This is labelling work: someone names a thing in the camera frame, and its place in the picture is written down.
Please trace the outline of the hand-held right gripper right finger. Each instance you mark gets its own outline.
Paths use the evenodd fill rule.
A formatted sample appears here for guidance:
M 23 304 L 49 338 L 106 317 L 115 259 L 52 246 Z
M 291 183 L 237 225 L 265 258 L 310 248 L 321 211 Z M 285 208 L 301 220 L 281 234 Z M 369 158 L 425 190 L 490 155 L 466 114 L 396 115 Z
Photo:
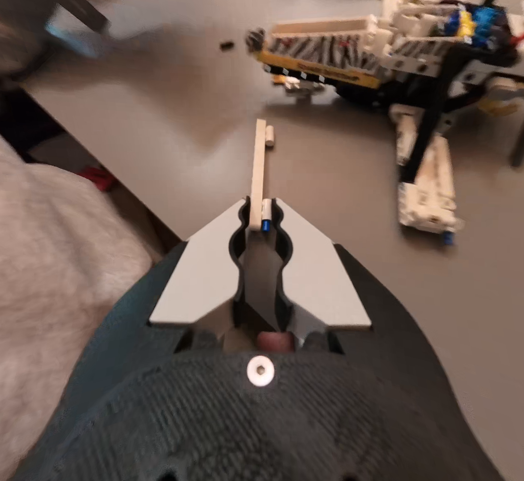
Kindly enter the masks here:
M 372 323 L 334 242 L 280 198 L 272 200 L 278 328 L 302 346 L 312 333 L 368 332 Z

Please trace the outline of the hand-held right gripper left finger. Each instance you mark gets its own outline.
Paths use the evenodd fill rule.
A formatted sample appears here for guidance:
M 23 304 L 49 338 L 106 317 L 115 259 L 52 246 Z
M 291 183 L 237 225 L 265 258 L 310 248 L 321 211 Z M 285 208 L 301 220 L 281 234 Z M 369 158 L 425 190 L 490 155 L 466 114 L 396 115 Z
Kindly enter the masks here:
M 149 317 L 151 326 L 206 331 L 221 340 L 239 323 L 250 208 L 248 197 L 240 199 L 185 242 Z

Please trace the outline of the white lego beam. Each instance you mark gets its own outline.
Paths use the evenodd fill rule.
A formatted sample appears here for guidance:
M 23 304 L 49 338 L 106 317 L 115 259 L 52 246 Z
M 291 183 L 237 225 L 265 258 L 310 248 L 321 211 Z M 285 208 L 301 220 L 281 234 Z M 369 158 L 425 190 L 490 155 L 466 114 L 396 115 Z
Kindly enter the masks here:
M 249 228 L 261 231 L 263 219 L 271 219 L 271 204 L 264 198 L 265 152 L 275 145 L 275 131 L 265 120 L 257 119 L 255 126 L 255 143 L 252 163 L 251 209 Z

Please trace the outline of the zebra striped lego plane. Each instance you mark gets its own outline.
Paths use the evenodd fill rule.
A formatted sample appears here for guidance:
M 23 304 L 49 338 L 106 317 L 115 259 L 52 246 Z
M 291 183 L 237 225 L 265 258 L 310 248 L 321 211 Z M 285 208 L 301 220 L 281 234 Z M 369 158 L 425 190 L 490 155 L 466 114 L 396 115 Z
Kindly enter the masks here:
M 523 16 L 498 0 L 382 0 L 379 17 L 281 23 L 246 47 L 285 91 L 388 113 L 396 128 L 398 222 L 451 246 L 462 228 L 449 142 L 455 113 L 507 115 L 523 100 Z

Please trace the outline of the red object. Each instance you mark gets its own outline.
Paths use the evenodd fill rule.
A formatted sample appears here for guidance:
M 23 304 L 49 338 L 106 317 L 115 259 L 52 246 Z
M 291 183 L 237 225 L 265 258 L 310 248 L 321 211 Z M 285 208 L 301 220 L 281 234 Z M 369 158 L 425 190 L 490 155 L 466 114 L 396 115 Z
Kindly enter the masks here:
M 110 191 L 117 183 L 116 177 L 103 167 L 88 166 L 76 174 L 91 181 L 103 193 Z

